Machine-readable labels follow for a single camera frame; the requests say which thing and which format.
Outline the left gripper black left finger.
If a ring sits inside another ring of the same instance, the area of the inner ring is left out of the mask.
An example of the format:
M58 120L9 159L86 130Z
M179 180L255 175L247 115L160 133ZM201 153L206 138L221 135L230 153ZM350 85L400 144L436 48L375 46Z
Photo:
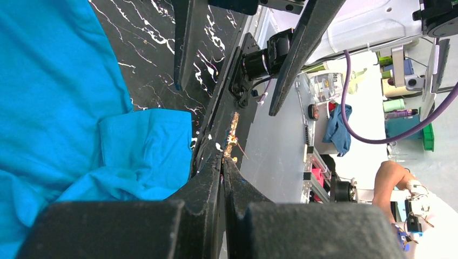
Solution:
M17 258L218 258L222 156L162 201L60 202L35 220Z

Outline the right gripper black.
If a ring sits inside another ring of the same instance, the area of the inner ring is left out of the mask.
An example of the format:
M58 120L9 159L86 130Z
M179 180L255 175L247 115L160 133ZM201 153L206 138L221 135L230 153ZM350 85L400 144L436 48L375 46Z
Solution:
M298 24L278 32L261 49L251 33L247 33L241 47L236 48L228 90L239 107L247 107L255 88L277 78L269 115L275 117L302 66L321 42L345 0L308 1ZM183 91L191 77L194 57L205 25L208 7L206 0L176 0L172 2L175 19L174 84Z

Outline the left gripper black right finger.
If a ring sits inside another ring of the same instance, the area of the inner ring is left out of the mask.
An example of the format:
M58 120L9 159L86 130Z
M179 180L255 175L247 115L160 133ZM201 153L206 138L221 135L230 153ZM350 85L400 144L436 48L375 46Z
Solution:
M383 213L354 203L275 203L223 162L229 258L403 258Z

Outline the blue garment cloth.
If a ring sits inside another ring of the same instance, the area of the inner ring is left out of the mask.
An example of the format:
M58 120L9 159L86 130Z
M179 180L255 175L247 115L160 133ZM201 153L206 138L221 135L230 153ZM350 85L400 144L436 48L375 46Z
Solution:
M54 202L169 197L191 135L189 112L134 111L88 1L1 1L1 258Z

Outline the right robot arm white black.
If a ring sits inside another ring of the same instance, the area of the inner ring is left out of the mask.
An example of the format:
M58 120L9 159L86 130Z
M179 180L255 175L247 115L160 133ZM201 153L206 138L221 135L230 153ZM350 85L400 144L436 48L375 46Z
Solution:
M294 77L305 64L342 51L457 34L457 1L173 1L174 84L178 90L185 89L189 80L210 5L249 16L262 5L300 16L292 49L280 68L271 116L279 113Z

